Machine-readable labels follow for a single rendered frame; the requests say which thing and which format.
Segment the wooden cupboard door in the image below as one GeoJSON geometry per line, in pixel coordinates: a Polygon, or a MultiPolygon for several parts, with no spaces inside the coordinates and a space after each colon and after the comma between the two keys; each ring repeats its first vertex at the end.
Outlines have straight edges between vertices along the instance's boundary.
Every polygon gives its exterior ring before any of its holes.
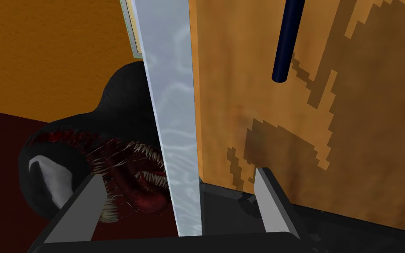
{"type": "Polygon", "coordinates": [[[405,230],[405,0],[305,0],[283,83],[291,0],[188,1],[202,181],[405,230]]]}

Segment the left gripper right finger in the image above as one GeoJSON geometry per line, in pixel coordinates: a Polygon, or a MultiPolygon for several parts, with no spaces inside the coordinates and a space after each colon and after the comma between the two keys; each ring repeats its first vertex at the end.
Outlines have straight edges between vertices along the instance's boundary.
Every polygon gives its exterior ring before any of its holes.
{"type": "Polygon", "coordinates": [[[254,193],[266,232],[289,232],[304,242],[310,241],[300,216],[270,168],[256,168],[254,193]]]}

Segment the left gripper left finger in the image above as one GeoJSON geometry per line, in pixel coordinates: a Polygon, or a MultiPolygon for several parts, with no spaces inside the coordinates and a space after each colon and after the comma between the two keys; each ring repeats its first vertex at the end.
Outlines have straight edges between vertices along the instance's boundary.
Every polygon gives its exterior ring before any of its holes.
{"type": "Polygon", "coordinates": [[[45,243],[90,241],[106,198],[102,175],[89,175],[37,237],[29,251],[34,252],[45,243]]]}

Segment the pale framed wall picture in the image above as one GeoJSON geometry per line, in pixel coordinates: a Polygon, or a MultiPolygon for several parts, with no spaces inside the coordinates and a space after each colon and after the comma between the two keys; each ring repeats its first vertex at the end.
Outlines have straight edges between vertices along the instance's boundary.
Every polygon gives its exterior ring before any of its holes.
{"type": "Polygon", "coordinates": [[[133,57],[142,59],[139,35],[136,27],[136,18],[133,11],[132,0],[119,0],[122,8],[127,33],[130,40],[133,57]]]}

